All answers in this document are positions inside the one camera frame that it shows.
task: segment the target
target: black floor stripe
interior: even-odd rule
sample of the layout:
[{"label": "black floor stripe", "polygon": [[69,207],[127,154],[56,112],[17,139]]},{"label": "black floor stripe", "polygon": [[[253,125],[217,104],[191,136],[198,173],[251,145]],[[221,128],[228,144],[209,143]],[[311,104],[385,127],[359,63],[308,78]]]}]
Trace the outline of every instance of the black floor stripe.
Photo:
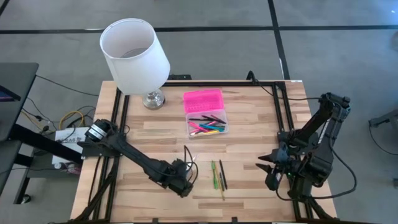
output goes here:
[{"label": "black floor stripe", "polygon": [[[271,26],[158,27],[156,32],[261,31]],[[0,30],[0,34],[100,34],[104,29]]]},{"label": "black floor stripe", "polygon": [[4,10],[6,9],[8,3],[10,0],[4,0],[4,2],[2,3],[1,7],[0,7],[0,16],[1,14],[4,12]]},{"label": "black floor stripe", "polygon": [[276,47],[278,49],[280,64],[282,66],[283,78],[286,80],[290,80],[289,69],[287,68],[285,50],[284,50],[284,45],[282,43],[282,37],[280,36],[278,19],[276,16],[274,1],[268,0],[268,6],[269,6],[269,12],[271,13],[272,26],[274,28]]},{"label": "black floor stripe", "polygon": [[279,30],[389,30],[398,29],[398,25],[370,26],[281,26]]}]

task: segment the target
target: white lampshade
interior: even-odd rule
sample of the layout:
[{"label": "white lampshade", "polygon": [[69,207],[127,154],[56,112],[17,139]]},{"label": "white lampshade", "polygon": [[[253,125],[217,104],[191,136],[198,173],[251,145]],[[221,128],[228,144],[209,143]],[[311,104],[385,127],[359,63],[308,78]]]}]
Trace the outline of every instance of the white lampshade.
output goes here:
[{"label": "white lampshade", "polygon": [[170,63],[154,28],[142,19],[122,19],[107,27],[99,40],[114,81],[125,95],[160,88]]}]

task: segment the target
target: wire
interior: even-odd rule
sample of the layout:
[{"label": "wire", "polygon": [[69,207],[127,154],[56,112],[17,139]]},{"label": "wire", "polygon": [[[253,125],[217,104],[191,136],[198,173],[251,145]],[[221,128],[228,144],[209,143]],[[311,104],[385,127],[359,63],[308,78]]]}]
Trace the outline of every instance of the wire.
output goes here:
[{"label": "wire", "polygon": [[73,125],[73,131],[72,131],[72,133],[70,133],[66,138],[64,138],[63,140],[56,140],[56,142],[59,142],[59,143],[63,143],[65,140],[67,140],[70,136],[72,136],[72,134],[73,133],[75,133],[75,131],[76,131],[76,126],[75,125]]},{"label": "wire", "polygon": [[192,185],[195,183],[195,181],[197,181],[198,175],[199,175],[199,168],[198,168],[198,164],[196,162],[192,162],[193,165],[195,165],[195,167],[197,168],[197,175],[195,176],[194,180],[192,181]]},{"label": "wire", "polygon": [[124,133],[124,134],[129,134],[129,132],[130,132],[130,126],[125,125],[124,127],[128,127],[128,128],[129,128],[129,130],[128,130],[126,133]]},{"label": "wire", "polygon": [[[93,118],[91,118],[91,116],[88,116],[88,115],[84,115],[84,117],[85,117],[85,118],[89,118],[89,119],[91,119],[91,120],[93,119]],[[69,123],[69,124],[67,125],[67,128],[71,128],[73,124],[75,124],[77,121],[80,121],[80,120],[81,120],[81,117],[74,119],[71,123]]]},{"label": "wire", "polygon": [[93,176],[93,182],[91,183],[91,189],[90,189],[90,194],[89,194],[89,196],[88,196],[88,203],[87,203],[87,204],[89,204],[90,201],[91,201],[91,195],[93,194],[94,183],[95,183],[95,177],[97,176],[97,170],[98,170],[98,165],[100,164],[100,160],[101,160],[101,157],[98,156],[97,163],[95,164],[95,171],[94,171],[94,176]]},{"label": "wire", "polygon": [[18,170],[18,169],[27,169],[27,170],[33,170],[33,171],[41,171],[41,170],[59,170],[59,169],[51,169],[51,168],[46,168],[46,169],[13,168],[13,169],[9,169],[9,170],[0,172],[0,175],[1,175],[1,174],[4,174],[4,173],[6,173],[6,172],[11,172],[11,171],[13,171],[13,170]]},{"label": "wire", "polygon": [[294,200],[298,200],[298,199],[295,199],[295,198],[282,198],[282,197],[279,195],[278,189],[279,189],[280,183],[282,182],[283,176],[284,176],[284,170],[282,171],[282,173],[281,173],[281,175],[280,175],[280,178],[279,178],[279,181],[278,181],[278,188],[276,188],[276,196],[278,196],[279,199],[284,200],[284,201],[287,201],[287,202],[289,202],[289,201],[294,201]]},{"label": "wire", "polygon": [[48,122],[52,123],[52,126],[55,128],[55,130],[57,130],[57,127],[55,127],[54,122],[53,122],[50,118],[46,117],[46,116],[39,110],[39,108],[36,106],[35,102],[34,102],[32,99],[30,99],[29,97],[27,97],[27,99],[30,100],[30,101],[32,102],[32,104],[33,104],[33,106],[36,108],[36,110],[37,110],[45,119],[47,119]]},{"label": "wire", "polygon": [[191,158],[191,165],[190,165],[189,169],[187,170],[187,173],[188,173],[188,172],[190,172],[191,169],[192,169],[193,158],[192,158],[192,154],[191,154],[191,152],[189,151],[188,147],[187,147],[186,145],[184,145],[184,163],[185,163],[185,164],[188,164],[188,163],[187,163],[187,152],[189,153],[189,156],[190,156],[190,158]]},{"label": "wire", "polygon": [[[338,116],[338,117],[340,117],[340,116],[341,116],[341,113],[342,113],[342,106],[341,106],[340,104],[338,104],[338,103],[336,103],[336,105],[338,105],[338,106],[340,107],[340,113],[339,113],[339,116]],[[310,197],[310,198],[312,198],[312,199],[330,199],[330,198],[337,198],[337,197],[340,197],[340,196],[349,194],[349,193],[351,193],[351,192],[354,192],[354,191],[356,190],[356,186],[357,186],[357,184],[358,184],[358,180],[356,179],[356,175],[355,175],[354,171],[351,169],[351,167],[350,167],[349,165],[347,165],[347,163],[345,163],[345,162],[340,158],[340,156],[336,153],[336,151],[334,150],[334,148],[333,148],[333,146],[332,146],[332,139],[335,139],[335,138],[336,138],[336,136],[335,136],[335,130],[336,130],[336,127],[337,127],[337,123],[338,123],[338,122],[335,122],[335,125],[333,126],[333,129],[331,130],[331,137],[329,138],[329,147],[330,147],[332,153],[336,156],[336,158],[348,169],[348,171],[349,171],[349,172],[351,173],[351,175],[353,176],[353,178],[354,178],[354,186],[353,186],[352,189],[349,189],[349,190],[347,190],[347,191],[345,191],[345,192],[342,192],[342,193],[338,193],[338,194],[330,195],[330,196]]]},{"label": "wire", "polygon": [[371,137],[372,137],[373,142],[378,146],[379,149],[381,149],[382,151],[384,151],[385,153],[388,153],[388,154],[390,154],[390,155],[398,156],[398,153],[389,152],[389,151],[383,149],[383,148],[376,142],[376,140],[375,140],[374,137],[373,137],[372,129],[371,129],[371,125],[370,125],[370,124],[369,124],[369,133],[371,134]]},{"label": "wire", "polygon": [[27,113],[27,114],[33,116],[34,118],[36,118],[38,121],[49,121],[49,120],[47,120],[47,119],[45,119],[45,118],[42,118],[42,117],[39,116],[39,115],[32,114],[31,112],[25,110],[25,108],[22,108],[22,110],[25,111],[25,113]]},{"label": "wire", "polygon": [[86,95],[89,95],[89,96],[99,96],[99,95],[96,95],[96,94],[85,93],[85,92],[83,92],[83,91],[79,91],[79,90],[72,89],[72,88],[70,88],[70,87],[67,87],[67,86],[61,85],[61,84],[59,84],[59,83],[56,83],[56,82],[54,82],[54,81],[52,81],[52,80],[49,80],[48,78],[41,77],[40,75],[36,75],[36,76],[39,77],[39,78],[42,78],[42,79],[44,79],[44,80],[47,80],[47,81],[50,82],[50,83],[54,83],[54,84],[56,84],[56,85],[58,85],[58,86],[64,87],[64,88],[66,88],[66,89],[68,89],[68,90],[71,90],[71,91],[75,91],[75,92],[78,92],[78,93],[86,94]]},{"label": "wire", "polygon": [[35,120],[32,120],[25,112],[21,111],[21,113],[22,113],[23,115],[25,115],[25,117],[26,117],[27,119],[29,119],[29,121],[30,121],[32,124],[34,124],[34,125],[36,126],[36,128],[38,128],[39,130],[43,131],[43,126],[42,126],[39,122],[37,122],[37,121],[35,121]]},{"label": "wire", "polygon": [[[88,115],[91,111],[95,110],[96,107],[95,106],[82,106],[81,108],[78,108],[77,111],[82,110],[83,108],[87,108],[87,107],[91,107],[93,109],[89,110],[86,115]],[[71,118],[73,116],[73,114],[68,115],[63,121],[66,121],[67,119]]]},{"label": "wire", "polygon": [[[340,104],[338,104],[338,103],[335,103],[335,104],[338,105],[338,106],[340,107],[340,112],[339,112],[339,115],[338,115],[338,117],[340,117],[341,114],[342,114],[342,106],[341,106]],[[333,148],[333,146],[332,146],[332,139],[336,139],[336,136],[334,135],[334,133],[335,133],[335,131],[336,131],[337,124],[338,124],[338,121],[335,122],[335,125],[333,125],[333,128],[332,128],[332,130],[331,130],[331,136],[330,136],[330,138],[329,138],[329,147],[330,147],[332,153],[336,156],[336,158],[348,169],[348,171],[349,171],[349,172],[351,173],[351,175],[353,176],[353,179],[354,179],[354,186],[353,186],[353,188],[351,188],[351,189],[349,189],[349,190],[347,190],[347,191],[344,191],[344,192],[342,192],[342,193],[338,193],[338,194],[335,194],[335,195],[320,196],[320,197],[309,196],[309,197],[307,197],[307,198],[312,198],[312,199],[331,199],[331,198],[337,198],[337,197],[340,197],[340,196],[349,194],[349,193],[354,192],[354,191],[356,190],[356,186],[357,186],[357,184],[358,184],[358,180],[357,180],[357,178],[356,178],[356,175],[355,175],[354,171],[351,169],[351,167],[350,167],[349,165],[347,165],[346,162],[344,162],[344,161],[340,158],[340,156],[336,153],[336,151],[334,150],[334,148]],[[279,179],[278,186],[279,186],[279,184],[280,184],[280,182],[281,182],[281,180],[282,180],[283,174],[284,174],[284,170],[282,171],[282,175],[281,175],[281,177],[280,177],[280,179]],[[296,199],[296,198],[290,198],[290,199],[282,198],[282,197],[278,194],[278,190],[276,190],[276,194],[277,194],[277,196],[278,196],[281,200],[285,200],[285,201],[298,200],[298,199]]]},{"label": "wire", "polygon": [[[268,90],[266,90],[263,85],[261,85],[261,83],[259,82],[258,79],[255,79],[255,82],[257,82],[259,84],[259,86],[266,91],[268,94],[270,94],[271,96],[274,96],[272,93],[270,93]],[[308,98],[301,98],[301,99],[291,99],[291,98],[287,98],[288,100],[296,100],[296,101],[300,101],[300,100],[320,100],[319,97],[308,97]]]},{"label": "wire", "polygon": [[80,116],[81,116],[81,121],[80,121],[80,124],[79,124],[79,126],[78,126],[78,127],[80,127],[81,124],[83,124],[83,122],[84,122],[84,120],[85,120],[84,115],[83,115],[80,111],[70,111],[70,112],[68,112],[65,116],[63,116],[63,117],[61,118],[60,123],[59,123],[59,125],[58,125],[58,128],[61,130],[61,129],[62,129],[63,120],[64,120],[68,115],[70,115],[70,114],[73,115],[73,114],[75,114],[75,113],[78,113],[78,114],[80,114]]}]

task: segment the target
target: black desk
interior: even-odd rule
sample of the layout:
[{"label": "black desk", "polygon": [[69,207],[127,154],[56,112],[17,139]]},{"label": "black desk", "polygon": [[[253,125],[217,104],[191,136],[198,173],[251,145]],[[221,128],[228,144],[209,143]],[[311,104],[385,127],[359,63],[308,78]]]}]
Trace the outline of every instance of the black desk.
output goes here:
[{"label": "black desk", "polygon": [[[13,163],[26,167],[34,164],[32,156],[18,153],[22,143],[77,164],[83,163],[80,153],[16,124],[38,67],[37,63],[0,63],[0,84],[21,97],[20,101],[0,102],[0,195]],[[25,172],[14,203],[22,202],[29,183],[27,174],[28,170]]]}]

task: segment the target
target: black cable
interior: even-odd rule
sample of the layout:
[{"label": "black cable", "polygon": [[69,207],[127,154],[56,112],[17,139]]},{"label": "black cable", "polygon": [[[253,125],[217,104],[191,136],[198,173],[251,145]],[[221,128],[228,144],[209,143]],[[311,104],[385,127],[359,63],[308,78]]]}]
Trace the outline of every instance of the black cable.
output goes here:
[{"label": "black cable", "polygon": [[[93,119],[91,116],[88,116],[88,115],[83,115],[83,117],[84,118],[89,118],[89,119]],[[70,127],[72,127],[72,125],[74,125],[76,122],[78,122],[78,121],[80,121],[81,120],[81,117],[78,117],[78,118],[76,118],[76,119],[74,119],[71,123],[69,123],[68,125],[67,125],[67,128],[70,128]]]},{"label": "black cable", "polygon": [[58,85],[58,86],[64,87],[64,88],[66,88],[66,89],[68,89],[68,90],[71,90],[71,91],[75,91],[75,92],[78,92],[78,93],[86,94],[86,95],[89,95],[89,96],[99,96],[99,95],[96,95],[96,94],[85,93],[85,92],[83,92],[83,91],[79,91],[79,90],[75,90],[75,89],[69,88],[69,87],[67,87],[67,86],[64,86],[64,85],[61,85],[61,84],[59,84],[59,83],[56,83],[56,82],[54,82],[54,81],[52,81],[52,80],[49,80],[48,78],[41,77],[40,75],[36,75],[36,76],[39,77],[39,78],[42,78],[42,79],[44,79],[44,80],[47,80],[47,81],[50,82],[50,83],[54,83],[54,84],[56,84],[56,85]]},{"label": "black cable", "polygon": [[37,129],[39,129],[40,131],[43,131],[42,128],[40,128],[37,124],[35,124],[35,123],[32,121],[32,119],[31,119],[30,117],[26,116],[26,118],[27,118],[32,124],[34,124],[34,125],[36,126]]},{"label": "black cable", "polygon": [[186,152],[189,153],[189,156],[190,156],[190,158],[191,158],[191,166],[190,166],[189,169],[187,170],[187,173],[188,173],[188,172],[190,172],[191,169],[192,169],[193,158],[192,158],[192,154],[191,154],[191,152],[189,151],[188,147],[187,147],[186,145],[184,145],[184,163],[185,163],[185,164],[188,164],[188,163],[187,163],[187,158],[186,158]]},{"label": "black cable", "polygon": [[63,140],[56,140],[56,142],[63,143],[63,142],[64,142],[65,140],[67,140],[70,136],[72,136],[72,134],[75,133],[75,131],[76,131],[76,126],[73,125],[73,131],[72,131],[72,133],[70,133],[70,134],[68,135],[68,137],[66,137],[65,139],[63,139]]},{"label": "black cable", "polygon": [[[49,120],[48,117],[44,116],[44,114],[39,110],[39,108],[36,106],[36,104],[34,103],[34,101],[33,101],[32,99],[30,99],[30,98],[28,98],[28,99],[33,103],[33,105],[34,105],[34,107],[36,108],[36,110],[37,110],[43,117],[45,117],[46,119],[45,119],[45,118],[42,118],[42,117],[39,116],[39,115],[33,114],[33,113],[31,113],[31,112],[25,110],[24,108],[23,108],[23,110],[24,110],[26,113],[28,113],[28,114],[32,115],[33,117],[35,117],[35,118],[36,118],[37,120],[39,120],[39,121],[44,120],[44,121],[51,122],[51,123],[53,124],[53,127],[56,129],[54,123],[59,123],[59,121],[51,121],[51,120]],[[93,110],[96,109],[95,106],[90,106],[90,105],[82,106],[81,108],[78,108],[77,111],[80,111],[80,110],[82,110],[82,109],[84,109],[84,108],[87,108],[87,107],[90,107],[90,108],[92,108],[92,109],[89,110],[89,111],[85,114],[85,117],[88,117],[88,118],[90,118],[91,120],[93,120],[93,118],[92,118],[91,116],[88,116],[88,114],[89,114],[91,111],[93,111]],[[70,115],[68,115],[68,116],[64,119],[64,121],[68,120],[68,119],[71,118],[73,115],[75,115],[75,114],[70,114]]]},{"label": "black cable", "polygon": [[90,194],[88,195],[88,203],[87,203],[87,204],[90,203],[91,195],[93,194],[95,178],[96,178],[96,176],[97,176],[97,170],[98,170],[98,165],[100,164],[100,160],[101,160],[101,157],[99,156],[98,159],[97,159],[97,163],[95,164],[95,171],[94,171],[94,176],[93,176],[93,182],[91,183],[91,189],[90,189]]},{"label": "black cable", "polygon": [[[340,107],[340,114],[339,114],[339,116],[338,116],[338,117],[340,117],[340,116],[341,116],[341,113],[342,113],[342,106],[341,106],[340,104],[338,104],[338,103],[336,103],[336,105],[338,105],[338,106]],[[354,192],[354,191],[356,190],[356,186],[357,186],[357,184],[358,184],[358,180],[356,179],[356,175],[355,175],[354,171],[351,169],[351,167],[350,167],[349,165],[347,165],[347,163],[345,163],[345,162],[340,158],[340,156],[336,153],[336,151],[334,150],[334,148],[333,148],[333,146],[332,146],[332,139],[335,139],[335,138],[336,138],[336,136],[335,136],[335,130],[336,130],[336,127],[337,127],[337,123],[338,123],[338,122],[335,123],[335,125],[333,126],[333,129],[331,130],[331,137],[329,138],[329,147],[330,147],[332,153],[336,156],[336,158],[348,169],[348,171],[349,171],[349,172],[351,173],[351,175],[353,176],[353,178],[354,178],[354,186],[353,186],[352,189],[349,189],[349,190],[347,190],[347,191],[345,191],[345,192],[338,193],[338,194],[335,194],[335,195],[321,196],[321,197],[312,197],[312,196],[311,196],[310,198],[312,198],[312,199],[330,199],[330,198],[337,198],[337,197],[340,197],[340,196],[349,194],[349,193],[351,193],[351,192]]]},{"label": "black cable", "polygon": [[378,148],[379,148],[380,150],[382,150],[382,151],[384,151],[385,153],[388,153],[388,154],[390,154],[390,155],[398,156],[398,153],[389,152],[389,151],[383,149],[383,148],[376,142],[376,140],[375,140],[374,137],[373,137],[372,129],[371,129],[371,125],[370,125],[370,124],[369,124],[369,133],[371,134],[371,137],[372,137],[373,142],[378,146]]},{"label": "black cable", "polygon": [[25,111],[25,113],[27,113],[27,114],[33,116],[34,118],[36,118],[38,121],[49,121],[49,120],[47,120],[47,119],[42,118],[42,117],[39,116],[39,115],[32,114],[31,112],[25,110],[25,108],[22,108],[22,110]]},{"label": "black cable", "polygon": [[197,175],[195,176],[194,180],[192,181],[192,185],[195,183],[195,181],[197,181],[198,175],[199,175],[199,168],[198,168],[198,164],[196,162],[192,162],[193,165],[195,165],[195,167],[197,168]]},{"label": "black cable", "polygon": [[[91,111],[93,111],[93,110],[96,109],[95,106],[87,105],[87,106],[82,106],[81,108],[78,108],[77,111],[80,111],[80,110],[82,110],[83,108],[87,108],[87,107],[91,107],[91,108],[93,108],[93,109],[89,110],[89,111],[86,113],[86,115],[88,115]],[[68,115],[63,121],[66,121],[67,119],[71,118],[71,117],[72,117],[73,115],[75,115],[75,114],[76,114],[76,113],[72,113],[72,114]]]},{"label": "black cable", "polygon": [[129,128],[129,130],[128,130],[126,133],[124,133],[124,134],[129,134],[129,132],[130,132],[130,126],[125,125],[124,127],[128,127],[128,128]]},{"label": "black cable", "polygon": [[35,102],[34,102],[32,99],[30,99],[29,97],[27,97],[27,99],[30,100],[30,101],[32,102],[33,106],[36,108],[36,110],[37,110],[45,119],[47,119],[48,122],[50,122],[50,123],[52,124],[52,126],[55,128],[55,130],[58,130],[57,127],[55,127],[54,122],[53,122],[50,118],[46,117],[46,116],[39,110],[39,108],[36,106]]},{"label": "black cable", "polygon": [[279,195],[278,189],[279,189],[280,183],[282,182],[282,178],[284,177],[284,174],[285,174],[285,170],[282,170],[282,172],[280,173],[279,181],[278,181],[278,188],[276,188],[276,196],[278,196],[279,199],[287,201],[287,202],[297,200],[295,198],[282,198]]},{"label": "black cable", "polygon": [[[336,105],[338,105],[338,106],[340,107],[340,113],[339,113],[339,115],[338,115],[338,117],[340,117],[340,116],[341,116],[341,113],[342,113],[342,107],[341,107],[341,105],[338,104],[338,103],[336,103]],[[351,167],[350,167],[349,165],[347,165],[347,163],[345,163],[345,162],[340,158],[340,156],[336,153],[336,151],[334,150],[334,148],[333,148],[333,146],[332,146],[332,139],[335,139],[335,138],[336,138],[336,136],[334,135],[334,133],[335,133],[335,131],[336,131],[337,123],[338,123],[338,122],[335,123],[335,125],[333,126],[333,128],[332,128],[332,130],[331,130],[331,137],[329,138],[329,147],[330,147],[332,153],[336,156],[336,158],[348,169],[348,171],[349,171],[349,172],[351,173],[351,175],[353,176],[353,178],[354,178],[354,186],[353,186],[352,189],[349,189],[349,190],[347,190],[347,191],[344,191],[344,192],[342,192],[342,193],[338,193],[338,194],[335,194],[335,195],[321,196],[321,197],[309,196],[309,197],[307,197],[307,198],[311,198],[311,199],[331,199],[331,198],[337,198],[337,197],[340,197],[340,196],[349,194],[349,193],[354,192],[354,191],[356,190],[356,186],[357,186],[357,184],[358,184],[358,180],[357,180],[357,178],[356,178],[356,175],[355,175],[354,171],[351,169]],[[283,178],[283,174],[284,174],[284,170],[282,171],[281,177],[280,177],[280,179],[279,179],[278,186],[279,186],[279,184],[280,184],[280,182],[281,182],[281,180],[282,180],[282,178]],[[285,200],[285,201],[297,200],[296,198],[290,198],[290,199],[282,198],[282,197],[278,194],[278,190],[276,190],[276,194],[277,194],[277,196],[278,196],[281,200]]]},{"label": "black cable", "polygon": [[25,167],[25,168],[13,168],[13,169],[9,169],[3,172],[0,172],[0,175],[6,172],[10,172],[12,170],[17,170],[17,169],[28,169],[28,170],[33,170],[33,171],[41,171],[41,170],[59,170],[59,169],[54,169],[54,168],[45,168],[45,169],[30,169],[29,167]]},{"label": "black cable", "polygon": [[[268,90],[266,90],[266,89],[263,87],[263,85],[261,85],[261,83],[259,82],[258,79],[255,79],[255,82],[257,82],[258,85],[259,85],[264,91],[266,91],[268,94],[270,94],[271,96],[274,96],[272,93],[270,93]],[[296,101],[300,101],[300,100],[320,100],[320,99],[321,99],[321,98],[319,98],[319,97],[308,97],[308,98],[301,98],[301,99],[291,99],[291,98],[288,98],[288,100],[296,100]]]}]

